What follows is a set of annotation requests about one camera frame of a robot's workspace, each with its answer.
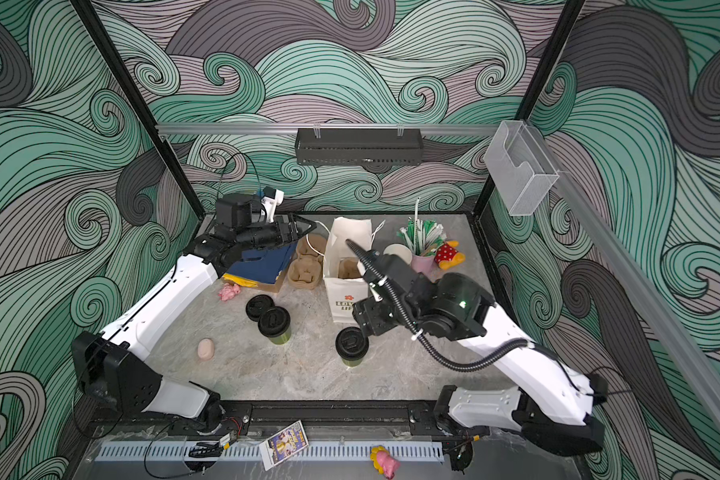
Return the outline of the brown pulp cup carrier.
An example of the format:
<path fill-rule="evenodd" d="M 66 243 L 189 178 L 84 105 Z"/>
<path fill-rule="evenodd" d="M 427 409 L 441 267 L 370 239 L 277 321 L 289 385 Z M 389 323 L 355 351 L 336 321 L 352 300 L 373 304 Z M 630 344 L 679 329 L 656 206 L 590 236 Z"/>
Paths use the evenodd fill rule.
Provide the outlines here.
<path fill-rule="evenodd" d="M 343 258 L 338 264 L 337 277 L 342 280 L 359 279 L 362 277 L 356 258 Z"/>

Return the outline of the white paper takeout bag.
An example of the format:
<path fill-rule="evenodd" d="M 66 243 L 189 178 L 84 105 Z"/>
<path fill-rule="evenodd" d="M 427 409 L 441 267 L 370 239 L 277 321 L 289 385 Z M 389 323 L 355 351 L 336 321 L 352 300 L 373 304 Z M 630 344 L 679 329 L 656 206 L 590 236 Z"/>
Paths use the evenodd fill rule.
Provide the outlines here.
<path fill-rule="evenodd" d="M 366 299 L 369 293 L 368 286 L 362 277 L 352 280 L 342 280 L 337 277 L 338 264 L 341 259 L 356 258 L 358 260 L 346 241 L 352 240 L 364 251 L 370 250 L 375 236 L 384 224 L 384 220 L 374 226 L 370 219 L 357 220 L 345 217 L 338 217 L 333 221 L 324 253 L 323 281 L 334 323 L 352 322 L 353 305 Z M 358 264 L 360 272 L 363 273 L 364 267 L 359 260 Z"/>

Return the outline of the black plastic cup lid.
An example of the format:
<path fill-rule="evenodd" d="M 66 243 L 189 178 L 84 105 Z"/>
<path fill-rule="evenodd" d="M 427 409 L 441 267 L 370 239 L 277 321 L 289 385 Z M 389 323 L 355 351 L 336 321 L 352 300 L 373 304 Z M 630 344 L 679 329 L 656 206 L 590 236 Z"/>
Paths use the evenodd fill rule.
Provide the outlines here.
<path fill-rule="evenodd" d="M 275 306 L 267 310 L 258 321 L 259 332 L 268 339 L 291 329 L 290 313 L 283 307 Z"/>

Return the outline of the green paper coffee cup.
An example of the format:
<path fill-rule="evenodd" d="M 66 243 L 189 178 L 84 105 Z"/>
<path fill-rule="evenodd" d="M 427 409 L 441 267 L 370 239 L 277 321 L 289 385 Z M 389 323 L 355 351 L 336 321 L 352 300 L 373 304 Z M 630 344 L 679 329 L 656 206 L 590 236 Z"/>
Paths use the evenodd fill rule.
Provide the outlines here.
<path fill-rule="evenodd" d="M 269 340 L 275 345 L 284 345 L 290 340 L 291 335 L 291 329 L 287 329 L 280 335 L 270 337 Z"/>

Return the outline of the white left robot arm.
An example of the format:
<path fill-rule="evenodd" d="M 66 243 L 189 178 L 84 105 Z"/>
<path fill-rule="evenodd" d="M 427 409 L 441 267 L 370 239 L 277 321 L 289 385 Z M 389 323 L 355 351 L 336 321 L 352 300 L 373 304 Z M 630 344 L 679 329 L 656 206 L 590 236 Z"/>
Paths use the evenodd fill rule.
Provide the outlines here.
<path fill-rule="evenodd" d="M 292 244 L 313 228 L 299 227 L 300 219 L 287 214 L 243 227 L 219 226 L 192 240 L 171 272 L 125 314 L 72 341 L 80 392 L 125 418 L 163 414 L 193 422 L 200 431 L 215 429 L 222 416 L 217 393 L 170 380 L 145 361 L 178 316 L 244 252 Z"/>

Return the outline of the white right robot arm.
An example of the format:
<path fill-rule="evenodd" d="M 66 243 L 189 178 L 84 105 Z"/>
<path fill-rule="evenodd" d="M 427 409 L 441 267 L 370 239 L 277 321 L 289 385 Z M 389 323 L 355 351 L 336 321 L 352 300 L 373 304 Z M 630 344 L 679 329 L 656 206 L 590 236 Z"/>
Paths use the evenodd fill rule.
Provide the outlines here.
<path fill-rule="evenodd" d="M 357 254 L 371 297 L 353 306 L 366 336 L 402 327 L 441 366 L 473 373 L 494 366 L 512 386 L 493 391 L 447 386 L 436 417 L 463 429 L 498 428 L 520 434 L 562 457 L 600 452 L 605 427 L 594 415 L 608 383 L 563 364 L 510 318 L 492 294 L 460 273 L 436 281 L 396 255 Z"/>

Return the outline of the navy blue napkin stack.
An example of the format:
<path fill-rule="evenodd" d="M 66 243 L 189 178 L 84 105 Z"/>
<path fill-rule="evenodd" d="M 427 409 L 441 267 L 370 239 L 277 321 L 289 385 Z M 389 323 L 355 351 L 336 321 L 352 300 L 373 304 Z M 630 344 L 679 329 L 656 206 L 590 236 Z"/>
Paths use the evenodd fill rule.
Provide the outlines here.
<path fill-rule="evenodd" d="M 288 268 L 296 244 L 269 250 L 248 250 L 226 273 L 255 280 L 259 284 L 274 285 L 280 274 Z"/>

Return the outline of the pink straw holder cup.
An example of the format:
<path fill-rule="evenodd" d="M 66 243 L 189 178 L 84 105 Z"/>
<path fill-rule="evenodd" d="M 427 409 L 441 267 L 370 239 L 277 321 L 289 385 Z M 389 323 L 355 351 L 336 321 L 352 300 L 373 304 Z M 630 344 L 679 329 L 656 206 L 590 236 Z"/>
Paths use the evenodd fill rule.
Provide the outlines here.
<path fill-rule="evenodd" d="M 414 255 L 411 259 L 410 265 L 415 272 L 429 275 L 435 266 L 435 256 Z"/>

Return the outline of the stack of green paper cups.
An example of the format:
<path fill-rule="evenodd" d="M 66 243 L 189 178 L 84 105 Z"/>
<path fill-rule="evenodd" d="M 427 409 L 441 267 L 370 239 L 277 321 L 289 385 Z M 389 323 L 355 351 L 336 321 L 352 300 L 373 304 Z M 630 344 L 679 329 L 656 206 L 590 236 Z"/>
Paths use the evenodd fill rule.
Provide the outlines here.
<path fill-rule="evenodd" d="M 396 256 L 400 257 L 408 265 L 411 264 L 411 261 L 413 259 L 412 251 L 406 245 L 403 245 L 403 244 L 398 244 L 398 243 L 390 244 L 384 249 L 383 253 L 385 255 L 396 255 Z"/>

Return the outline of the brown cup sleeve pile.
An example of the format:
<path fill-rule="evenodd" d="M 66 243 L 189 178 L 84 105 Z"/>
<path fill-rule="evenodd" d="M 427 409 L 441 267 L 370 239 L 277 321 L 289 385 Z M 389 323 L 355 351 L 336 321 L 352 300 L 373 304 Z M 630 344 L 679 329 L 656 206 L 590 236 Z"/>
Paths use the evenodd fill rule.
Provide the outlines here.
<path fill-rule="evenodd" d="M 287 272 L 287 279 L 292 287 L 314 290 L 320 284 L 326 244 L 325 237 L 313 233 L 298 241 L 295 257 Z"/>

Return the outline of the red yellow plush toy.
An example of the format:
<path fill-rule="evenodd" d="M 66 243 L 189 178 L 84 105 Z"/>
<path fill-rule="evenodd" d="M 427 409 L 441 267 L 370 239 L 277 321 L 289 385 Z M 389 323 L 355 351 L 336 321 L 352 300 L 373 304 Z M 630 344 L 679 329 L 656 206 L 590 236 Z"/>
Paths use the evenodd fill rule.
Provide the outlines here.
<path fill-rule="evenodd" d="M 436 251 L 434 259 L 435 264 L 443 271 L 462 264 L 466 260 L 466 256 L 458 249 L 458 247 L 458 241 L 445 241 Z"/>

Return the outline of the wrapped straws bundle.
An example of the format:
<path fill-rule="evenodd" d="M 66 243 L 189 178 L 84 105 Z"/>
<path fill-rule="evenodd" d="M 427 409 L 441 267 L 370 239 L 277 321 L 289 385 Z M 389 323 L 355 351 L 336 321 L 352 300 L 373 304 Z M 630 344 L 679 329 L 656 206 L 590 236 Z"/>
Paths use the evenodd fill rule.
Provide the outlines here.
<path fill-rule="evenodd" d="M 414 215 L 406 226 L 397 231 L 398 237 L 415 256 L 433 257 L 437 250 L 446 243 L 446 235 L 442 224 L 434 220 L 424 220 L 419 213 L 420 199 L 414 205 Z"/>

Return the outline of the stack of black cup lids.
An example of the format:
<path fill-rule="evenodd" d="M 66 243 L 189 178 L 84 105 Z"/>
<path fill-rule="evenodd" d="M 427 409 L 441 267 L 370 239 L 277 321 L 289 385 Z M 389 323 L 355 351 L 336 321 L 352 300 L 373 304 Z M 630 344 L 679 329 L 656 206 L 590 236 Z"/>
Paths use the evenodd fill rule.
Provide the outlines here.
<path fill-rule="evenodd" d="M 274 300 L 269 295 L 255 295 L 246 303 L 245 314 L 249 320 L 258 322 L 261 316 L 274 306 Z"/>

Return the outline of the pink squishy toy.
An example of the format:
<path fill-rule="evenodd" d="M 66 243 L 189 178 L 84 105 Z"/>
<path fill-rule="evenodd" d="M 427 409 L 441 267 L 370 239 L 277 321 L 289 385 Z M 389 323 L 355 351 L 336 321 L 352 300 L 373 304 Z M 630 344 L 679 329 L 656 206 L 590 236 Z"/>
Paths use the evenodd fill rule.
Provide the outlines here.
<path fill-rule="evenodd" d="M 218 292 L 218 297 L 222 302 L 232 300 L 242 292 L 242 288 L 234 283 L 224 283 Z"/>

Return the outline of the pink oval soap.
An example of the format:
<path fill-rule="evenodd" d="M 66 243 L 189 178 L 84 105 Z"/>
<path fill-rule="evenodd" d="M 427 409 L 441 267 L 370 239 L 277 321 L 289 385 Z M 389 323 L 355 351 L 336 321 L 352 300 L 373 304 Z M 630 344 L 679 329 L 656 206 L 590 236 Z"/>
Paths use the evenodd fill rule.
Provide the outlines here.
<path fill-rule="evenodd" d="M 211 360 L 215 355 L 215 343 L 210 338 L 202 339 L 197 346 L 197 356 L 202 362 Z"/>

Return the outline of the pink yellow toy figure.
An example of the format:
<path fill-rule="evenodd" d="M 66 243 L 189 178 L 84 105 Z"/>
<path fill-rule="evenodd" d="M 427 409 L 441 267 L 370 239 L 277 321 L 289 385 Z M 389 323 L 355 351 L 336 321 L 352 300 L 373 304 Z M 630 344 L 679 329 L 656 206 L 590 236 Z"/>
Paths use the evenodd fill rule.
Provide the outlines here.
<path fill-rule="evenodd" d="M 383 446 L 374 446 L 370 458 L 375 470 L 388 480 L 393 480 L 401 463 Z"/>

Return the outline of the colourful picture card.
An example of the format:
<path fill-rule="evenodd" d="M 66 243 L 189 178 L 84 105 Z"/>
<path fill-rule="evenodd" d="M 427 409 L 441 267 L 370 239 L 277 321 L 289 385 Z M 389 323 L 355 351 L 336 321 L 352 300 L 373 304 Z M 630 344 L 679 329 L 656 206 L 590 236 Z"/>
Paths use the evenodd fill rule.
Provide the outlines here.
<path fill-rule="evenodd" d="M 303 424 L 298 420 L 259 444 L 264 470 L 269 471 L 306 450 L 308 446 Z"/>

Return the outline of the black wall shelf tray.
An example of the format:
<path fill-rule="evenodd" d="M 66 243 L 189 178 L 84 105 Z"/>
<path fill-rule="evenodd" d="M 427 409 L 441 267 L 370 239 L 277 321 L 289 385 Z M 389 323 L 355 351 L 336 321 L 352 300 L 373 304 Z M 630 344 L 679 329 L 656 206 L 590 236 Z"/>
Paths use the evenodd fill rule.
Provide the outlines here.
<path fill-rule="evenodd" d="M 418 165 L 424 155 L 419 130 L 300 129 L 295 139 L 297 162 L 308 166 Z"/>

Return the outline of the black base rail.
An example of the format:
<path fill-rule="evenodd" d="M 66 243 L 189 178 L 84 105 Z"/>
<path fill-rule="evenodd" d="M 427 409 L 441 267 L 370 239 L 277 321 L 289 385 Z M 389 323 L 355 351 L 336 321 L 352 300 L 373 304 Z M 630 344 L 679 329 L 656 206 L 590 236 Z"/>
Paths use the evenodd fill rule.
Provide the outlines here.
<path fill-rule="evenodd" d="M 120 413 L 97 408 L 90 428 L 127 425 L 173 425 L 173 435 L 263 432 L 301 421 L 306 427 L 383 427 L 414 437 L 462 438 L 465 427 L 446 418 L 446 408 L 434 400 L 221 400 L 211 398 L 196 417 L 177 413 L 133 411 Z"/>

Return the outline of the aluminium wall rail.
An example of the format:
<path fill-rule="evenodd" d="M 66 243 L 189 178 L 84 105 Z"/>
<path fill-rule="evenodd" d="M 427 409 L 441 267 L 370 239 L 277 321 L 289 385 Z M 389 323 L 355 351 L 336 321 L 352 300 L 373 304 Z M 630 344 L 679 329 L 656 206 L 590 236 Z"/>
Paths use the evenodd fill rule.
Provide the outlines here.
<path fill-rule="evenodd" d="M 155 125 L 160 135 L 296 135 L 300 129 L 313 130 L 320 135 L 322 130 L 419 130 L 423 136 L 464 136 L 483 137 L 493 135 L 498 124 L 379 124 L 379 123 L 186 123 L 171 122 Z"/>

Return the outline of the clear acrylic wall holder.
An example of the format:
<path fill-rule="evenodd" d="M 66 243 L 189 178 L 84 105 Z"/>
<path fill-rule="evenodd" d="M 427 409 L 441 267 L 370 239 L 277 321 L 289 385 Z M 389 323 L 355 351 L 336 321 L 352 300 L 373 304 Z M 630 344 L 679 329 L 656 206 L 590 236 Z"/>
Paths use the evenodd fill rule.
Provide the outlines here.
<path fill-rule="evenodd" d="M 502 121 L 484 163 L 510 216 L 532 216 L 559 178 L 544 136 L 524 121 Z"/>

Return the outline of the black corner frame post left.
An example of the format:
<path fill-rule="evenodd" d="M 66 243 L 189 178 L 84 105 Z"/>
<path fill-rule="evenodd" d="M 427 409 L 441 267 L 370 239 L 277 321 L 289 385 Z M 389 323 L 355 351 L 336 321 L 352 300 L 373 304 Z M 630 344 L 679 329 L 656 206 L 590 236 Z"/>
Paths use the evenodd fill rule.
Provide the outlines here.
<path fill-rule="evenodd" d="M 205 217 L 205 209 L 191 186 L 182 166 L 169 142 L 162 139 L 157 131 L 157 122 L 144 98 L 140 94 L 135 81 L 128 73 L 127 67 L 118 53 L 116 46 L 108 35 L 93 4 L 88 0 L 71 0 L 73 9 L 94 42 L 100 55 L 109 67 L 116 82 L 125 94 L 126 100 L 135 112 L 142 127 L 146 130 L 158 156 L 176 181 L 180 191 L 188 201 L 192 211 L 199 220 Z"/>

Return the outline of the black corner frame post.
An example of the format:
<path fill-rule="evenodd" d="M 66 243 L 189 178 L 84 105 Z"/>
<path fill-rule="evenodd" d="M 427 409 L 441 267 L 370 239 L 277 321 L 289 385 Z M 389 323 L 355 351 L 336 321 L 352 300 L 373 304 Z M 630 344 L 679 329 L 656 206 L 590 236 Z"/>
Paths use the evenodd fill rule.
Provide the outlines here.
<path fill-rule="evenodd" d="M 561 54 L 563 53 L 564 47 L 584 5 L 585 3 L 583 1 L 567 1 L 564 4 L 557 23 L 554 27 L 554 30 L 552 31 L 552 34 L 548 39 L 546 46 L 542 50 L 540 62 L 538 67 L 536 68 L 536 72 L 531 78 L 529 87 L 521 101 L 515 118 L 512 120 L 524 121 L 525 123 L 530 125 L 529 120 L 531 114 L 533 113 L 533 110 L 537 104 L 537 101 L 540 99 L 542 92 L 545 91 L 545 87 L 548 81 L 551 79 L 552 73 L 559 61 Z M 473 213 L 475 215 L 480 216 L 486 212 L 490 196 L 495 191 L 499 193 L 493 179 L 489 174 L 489 179 L 486 181 L 486 184 L 483 187 L 483 190 L 474 207 Z"/>
<path fill-rule="evenodd" d="M 108 35 L 93 4 L 88 0 L 71 0 L 73 9 L 94 42 L 100 55 L 109 67 L 116 82 L 125 94 L 126 100 L 135 112 L 142 127 L 146 130 L 158 156 L 176 181 L 180 191 L 188 201 L 192 211 L 199 220 L 205 217 L 205 209 L 191 186 L 182 166 L 169 142 L 162 139 L 157 131 L 157 122 L 144 98 L 140 94 L 135 81 L 128 73 L 127 67 L 118 53 L 116 46 Z"/>

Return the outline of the black corner frame post right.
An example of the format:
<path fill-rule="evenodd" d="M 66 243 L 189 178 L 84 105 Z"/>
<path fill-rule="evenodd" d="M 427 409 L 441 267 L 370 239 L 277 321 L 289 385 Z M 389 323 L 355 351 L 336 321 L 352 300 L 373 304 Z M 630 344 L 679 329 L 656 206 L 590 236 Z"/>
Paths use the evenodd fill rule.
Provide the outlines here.
<path fill-rule="evenodd" d="M 561 54 L 563 53 L 564 47 L 584 5 L 585 3 L 583 1 L 567 1 L 564 4 L 557 23 L 554 27 L 554 30 L 552 31 L 552 34 L 548 39 L 546 46 L 542 50 L 540 62 L 538 67 L 536 68 L 536 72 L 531 78 L 529 87 L 521 101 L 515 118 L 512 120 L 524 121 L 525 123 L 530 125 L 529 120 L 531 114 L 533 113 L 533 110 L 537 104 L 537 101 L 540 99 L 542 92 L 545 91 L 545 87 L 548 81 L 551 79 L 552 73 L 559 61 Z M 483 187 L 483 190 L 474 207 L 473 213 L 475 215 L 480 216 L 486 212 L 490 196 L 495 191 L 499 193 L 493 179 L 489 174 L 489 179 L 486 181 L 486 184 Z"/>

